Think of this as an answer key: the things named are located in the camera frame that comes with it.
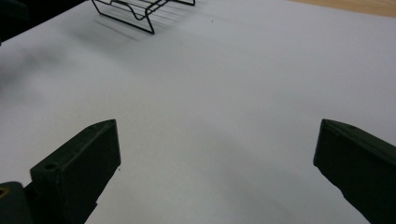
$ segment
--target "wire rack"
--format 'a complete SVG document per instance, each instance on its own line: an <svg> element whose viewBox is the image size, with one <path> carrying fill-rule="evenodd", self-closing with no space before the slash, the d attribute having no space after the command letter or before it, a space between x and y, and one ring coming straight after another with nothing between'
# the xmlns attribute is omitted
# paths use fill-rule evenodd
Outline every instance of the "wire rack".
<svg viewBox="0 0 396 224"><path fill-rule="evenodd" d="M95 6L96 10L98 11L98 13L100 15L106 16L106 17L116 20L116 21L123 22L125 24L133 26L134 28L137 28L139 30L142 30L142 31L147 32L152 35L154 35L155 32L154 32L154 28L152 26L151 20L149 18L149 15L154 13L157 9L165 6L165 4L168 2L176 2L176 3L183 4L183 5L195 6L195 0L189 0L189 1L187 1L187 0L186 1L182 1L182 0L109 0L107 2L104 0L91 0L91 1L93 2L93 5ZM146 21L148 26L139 25L138 23L131 23L121 17L109 15L108 13L105 13L103 10L101 11L97 4L103 4L108 7L115 7L119 10L129 12L133 15L135 20Z"/></svg>

